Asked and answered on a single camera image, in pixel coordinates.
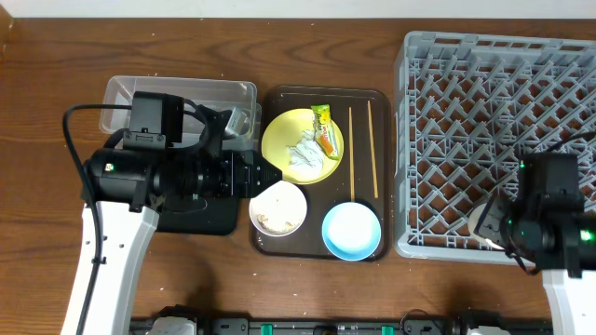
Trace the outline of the small white cup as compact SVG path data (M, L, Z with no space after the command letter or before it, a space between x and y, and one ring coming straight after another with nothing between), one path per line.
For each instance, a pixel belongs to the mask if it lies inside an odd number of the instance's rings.
M503 250L501 215L493 210L495 197L476 206L469 214L467 228L470 235L486 247Z

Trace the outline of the white bowl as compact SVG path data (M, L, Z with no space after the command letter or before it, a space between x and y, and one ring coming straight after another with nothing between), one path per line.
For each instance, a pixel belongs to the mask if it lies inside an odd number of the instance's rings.
M307 202L304 193L298 186L287 181L279 181L250 201L249 214L252 225L258 232L268 236L282 237L292 234L304 223ZM281 215L284 219L295 218L299 224L286 234L269 234L258 225L258 214Z

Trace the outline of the white tissue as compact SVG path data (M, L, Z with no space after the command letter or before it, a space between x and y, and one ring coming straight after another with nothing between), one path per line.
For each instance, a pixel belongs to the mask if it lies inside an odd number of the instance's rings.
M288 146L290 168L304 173L320 173L324 165L325 154L315 140L313 130L304 130L301 139L293 146Z

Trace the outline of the pile of rice waste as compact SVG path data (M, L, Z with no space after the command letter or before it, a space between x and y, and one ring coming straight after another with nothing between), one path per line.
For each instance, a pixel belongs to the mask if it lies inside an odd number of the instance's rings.
M292 231L299 222L295 218L284 219L281 215L257 215L258 225L272 235L283 235Z

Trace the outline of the yellow round plate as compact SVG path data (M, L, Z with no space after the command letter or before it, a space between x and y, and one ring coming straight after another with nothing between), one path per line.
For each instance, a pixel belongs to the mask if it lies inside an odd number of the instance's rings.
M310 108L292 109L276 116L265 128L261 152L268 162L281 170L284 181L296 184L312 184L323 181L333 174L343 159L345 152L343 133L336 122L332 120L339 149L339 159L331 160L325 155L320 173L304 173L290 168L290 155L287 147L295 145L301 139L304 130L314 131L313 119L314 114Z

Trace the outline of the green orange snack wrapper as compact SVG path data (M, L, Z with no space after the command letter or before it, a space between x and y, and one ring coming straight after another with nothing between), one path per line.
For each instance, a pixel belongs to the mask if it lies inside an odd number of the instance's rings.
M311 110L314 114L315 141L328 158L338 160L339 149L332 126L331 107L328 104L313 105Z

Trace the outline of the wooden chopstick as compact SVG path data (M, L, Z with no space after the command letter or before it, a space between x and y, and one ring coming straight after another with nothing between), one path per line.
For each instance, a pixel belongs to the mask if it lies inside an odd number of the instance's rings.
M348 107L348 149L349 149L349 181L350 201L355 201L355 162L354 162L354 135L352 107Z
M367 100L367 111L368 111L368 126L369 126L369 141L371 151L371 163L372 163L372 186L374 198L378 198L378 179L377 179L377 167L376 167L376 154L374 145L374 131L373 131L373 113L372 104L370 100Z

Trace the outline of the light blue bowl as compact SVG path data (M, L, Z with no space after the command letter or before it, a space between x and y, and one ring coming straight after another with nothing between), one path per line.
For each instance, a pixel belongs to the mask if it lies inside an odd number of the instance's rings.
M343 261L363 261L381 243L381 224L375 213L357 202L344 202L331 208L321 225L327 250Z

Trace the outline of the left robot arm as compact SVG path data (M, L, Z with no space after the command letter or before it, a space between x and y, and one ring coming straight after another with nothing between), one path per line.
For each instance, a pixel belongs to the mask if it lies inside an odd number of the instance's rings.
M282 178L258 152L224 149L230 113L143 91L128 110L127 127L74 161L85 205L65 334L128 333L153 235L229 235L240 200Z

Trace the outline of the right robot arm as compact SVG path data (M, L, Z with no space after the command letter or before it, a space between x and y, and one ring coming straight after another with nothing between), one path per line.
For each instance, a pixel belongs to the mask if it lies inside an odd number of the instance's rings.
M542 276L555 334L595 332L595 217L585 211L575 155L525 155L516 198L490 198L474 233Z

